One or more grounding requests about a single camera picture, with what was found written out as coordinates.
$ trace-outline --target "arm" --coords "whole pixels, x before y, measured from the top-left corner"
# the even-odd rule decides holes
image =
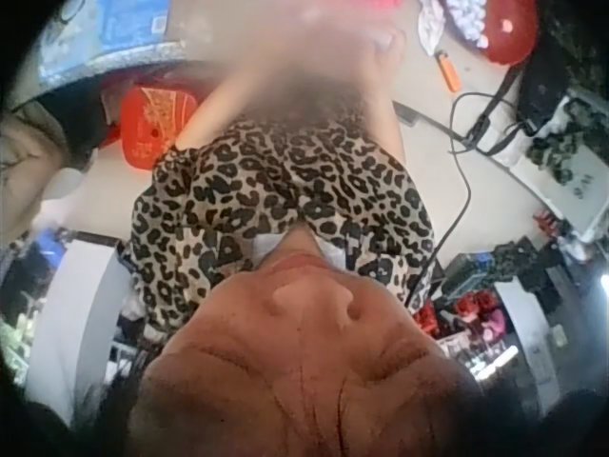
[[[363,115],[372,139],[405,166],[400,121],[389,93],[391,80],[403,61],[405,38],[397,30],[391,33],[393,38],[387,50],[377,50],[371,43],[363,46],[360,62]]]
[[[406,165],[400,121],[393,109],[393,100],[387,93],[367,95],[363,99],[363,115],[368,134],[391,156]]]
[[[175,141],[177,149],[201,148],[213,142],[262,88],[265,76],[254,68],[237,70],[195,111]]]

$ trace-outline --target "woman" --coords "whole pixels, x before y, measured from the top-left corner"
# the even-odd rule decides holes
[[[404,308],[434,245],[387,91],[391,33],[365,46],[360,102],[331,84],[286,98],[267,62],[246,66],[158,164],[124,252],[164,346],[131,412],[135,454],[462,450],[478,390],[410,317],[428,274]]]

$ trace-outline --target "black cable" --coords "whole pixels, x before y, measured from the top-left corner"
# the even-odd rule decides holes
[[[453,102],[453,106],[452,106],[452,108],[451,108],[451,110],[450,110],[450,126],[449,126],[449,128],[450,128],[451,130],[453,130],[453,131],[454,131],[454,129],[453,129],[453,128],[454,128],[454,124],[453,124],[453,122],[454,122],[455,110],[457,109],[457,105],[459,104],[459,102],[460,102],[460,101],[461,101],[463,98],[466,98],[466,97],[472,97],[472,96],[484,97],[484,98],[491,98],[491,99],[495,98],[495,95],[492,95],[492,94],[490,94],[490,93],[485,93],[485,92],[466,92],[466,93],[462,93],[462,94],[461,94],[459,97],[457,97],[457,99],[456,99],[456,100]],[[513,109],[514,111],[517,111],[516,105],[514,105],[512,102],[508,102],[507,100],[504,100],[504,99],[502,99],[502,98],[501,98],[501,99],[499,99],[499,101],[500,101],[501,103],[504,103],[505,105],[507,105],[508,107],[510,107],[511,109]],[[478,121],[476,122],[476,125],[477,125],[477,126],[481,126],[481,125],[484,125],[485,123],[490,124],[490,119],[489,119],[488,117],[486,117],[486,116],[481,116],[481,117],[478,119]],[[451,149],[452,149],[451,153],[452,153],[452,154],[466,154],[467,152],[471,152],[472,150],[477,150],[477,151],[478,151],[478,152],[480,152],[481,154],[483,154],[483,155],[487,155],[487,152],[484,152],[484,151],[482,151],[482,150],[480,150],[480,149],[478,148],[478,144],[479,144],[479,142],[481,141],[481,139],[482,139],[482,137],[484,136],[484,134],[485,134],[485,133],[486,133],[486,129],[480,129],[480,131],[479,131],[479,132],[477,132],[477,133],[474,135],[474,138],[472,138],[472,139],[470,140],[470,141],[472,142],[472,145],[471,145],[471,146],[465,146],[465,149],[464,149],[464,150],[457,150],[457,151],[455,151],[455,145],[454,145],[455,138],[454,138],[454,136],[452,136],[452,135],[451,135],[451,136],[450,136]]]
[[[507,132],[511,129],[513,129],[514,127],[521,127],[522,125],[522,121],[517,121],[514,124],[510,124],[509,126],[507,126],[505,129],[503,129],[503,134],[507,134]]]
[[[457,99],[453,102],[452,108],[450,110],[450,119],[449,119],[449,127],[448,127],[448,130],[450,132],[454,132],[453,128],[454,128],[454,124],[455,124],[455,113],[457,111],[457,106],[458,106],[459,102],[463,98],[465,98],[465,97],[474,96],[474,95],[481,96],[481,97],[486,97],[486,98],[494,98],[494,95],[490,95],[488,93],[482,93],[482,92],[467,92],[467,93],[464,93],[464,94],[460,95],[459,97],[457,97]],[[504,104],[506,104],[506,105],[508,105],[508,106],[510,106],[510,107],[512,107],[514,109],[516,109],[516,107],[514,106],[513,103],[508,102],[507,100],[503,100],[503,99],[501,99],[500,101],[503,102]],[[471,188],[471,186],[469,184],[469,181],[467,180],[467,176],[465,176],[465,173],[464,173],[463,168],[461,166],[461,162],[459,161],[459,156],[461,154],[464,154],[464,153],[469,152],[471,150],[478,149],[478,145],[476,144],[473,148],[471,148],[469,150],[456,151],[455,150],[455,140],[459,141],[459,139],[455,138],[455,136],[456,135],[448,134],[448,137],[450,139],[450,151],[448,151],[448,153],[451,154],[453,156],[453,159],[455,160],[455,165],[457,166],[457,170],[459,171],[459,175],[461,176],[461,178],[463,180],[463,183],[465,184],[465,188],[467,189],[467,198],[465,199],[465,204],[463,205],[463,208],[462,208],[461,212],[459,213],[459,216],[457,216],[457,219],[455,219],[455,222],[453,222],[452,226],[450,226],[450,228],[448,229],[446,234],[443,236],[441,241],[438,243],[437,247],[434,249],[434,251],[431,254],[431,256],[429,257],[429,259],[427,259],[427,262],[425,262],[425,264],[424,264],[424,266],[422,268],[421,274],[417,278],[417,282],[414,284],[414,286],[408,292],[408,297],[406,298],[406,302],[405,302],[405,307],[406,308],[410,307],[410,304],[412,303],[412,300],[413,300],[413,298],[415,296],[417,288],[421,284],[423,278],[426,276],[426,274],[428,273],[428,271],[431,268],[431,266],[434,264],[434,262],[438,258],[438,254],[442,250],[443,246],[446,244],[446,241],[448,241],[448,238],[450,238],[450,236],[453,234],[453,232],[455,231],[457,226],[461,223],[461,220],[463,219],[463,216],[465,216],[465,213],[469,209],[469,205],[471,204],[471,201],[472,201],[472,188]]]

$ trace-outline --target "leopard print shirt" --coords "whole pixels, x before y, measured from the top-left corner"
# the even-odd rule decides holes
[[[201,149],[172,148],[136,201],[122,258],[165,341],[231,274],[252,270],[258,234],[296,223],[346,253],[346,269],[401,302],[434,249],[404,167],[366,138],[357,114],[281,130],[243,117]],[[429,290],[432,268],[410,312]]]

